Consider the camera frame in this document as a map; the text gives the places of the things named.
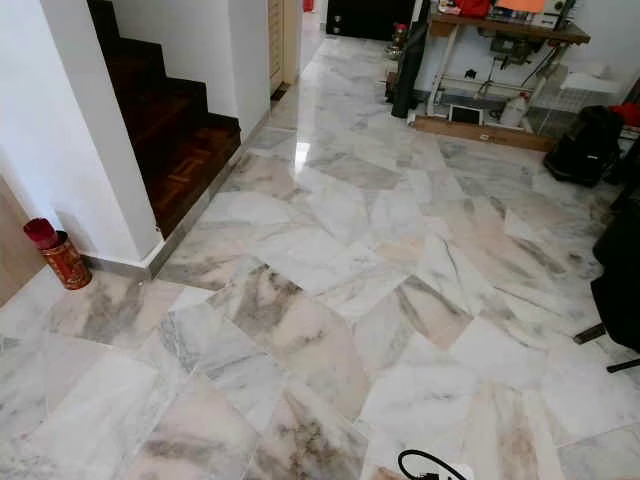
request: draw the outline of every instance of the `black cabinet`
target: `black cabinet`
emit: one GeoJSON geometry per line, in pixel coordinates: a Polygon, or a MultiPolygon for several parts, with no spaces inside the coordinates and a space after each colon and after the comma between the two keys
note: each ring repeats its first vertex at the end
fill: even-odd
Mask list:
{"type": "Polygon", "coordinates": [[[414,3],[415,0],[329,0],[327,33],[391,41],[394,23],[411,22],[414,3]]]}

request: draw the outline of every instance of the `white plastic container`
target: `white plastic container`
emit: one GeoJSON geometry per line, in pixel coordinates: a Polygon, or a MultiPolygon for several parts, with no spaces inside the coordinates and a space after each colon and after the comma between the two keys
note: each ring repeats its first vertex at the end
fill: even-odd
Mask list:
{"type": "Polygon", "coordinates": [[[500,123],[505,127],[519,127],[527,109],[527,94],[523,92],[507,102],[500,116],[500,123]]]}

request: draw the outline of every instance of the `wooden staircase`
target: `wooden staircase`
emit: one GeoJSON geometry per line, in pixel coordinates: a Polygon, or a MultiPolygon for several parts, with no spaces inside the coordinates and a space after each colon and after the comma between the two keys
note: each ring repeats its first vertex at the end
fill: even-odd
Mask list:
{"type": "Polygon", "coordinates": [[[167,77],[159,44],[120,37],[111,2],[88,4],[166,238],[240,146],[238,120],[208,113],[204,83],[167,77]]]}

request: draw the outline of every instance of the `black backpack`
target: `black backpack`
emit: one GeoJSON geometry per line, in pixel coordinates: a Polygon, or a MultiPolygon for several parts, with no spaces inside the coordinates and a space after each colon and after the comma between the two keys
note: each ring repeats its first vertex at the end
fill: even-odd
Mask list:
{"type": "Polygon", "coordinates": [[[593,187],[619,157],[621,115],[601,106],[585,107],[544,165],[556,180],[593,187]]]}

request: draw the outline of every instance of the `wooden tabletop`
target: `wooden tabletop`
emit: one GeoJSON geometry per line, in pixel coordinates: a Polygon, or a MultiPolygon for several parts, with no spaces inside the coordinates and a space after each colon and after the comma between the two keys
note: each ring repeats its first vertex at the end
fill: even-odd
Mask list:
{"type": "MultiPolygon", "coordinates": [[[[569,25],[567,25],[563,30],[551,30],[548,28],[534,27],[532,25],[497,22],[495,20],[486,20],[484,18],[461,17],[459,15],[447,15],[440,12],[432,14],[431,23],[450,25],[451,28],[455,25],[469,25],[495,32],[515,33],[518,35],[526,35],[527,37],[558,40],[560,42],[568,42],[576,45],[589,43],[591,40],[591,37],[574,23],[569,23],[569,25]]],[[[436,35],[444,35],[447,29],[445,28],[437,31],[438,33],[436,33],[436,35]]]]}

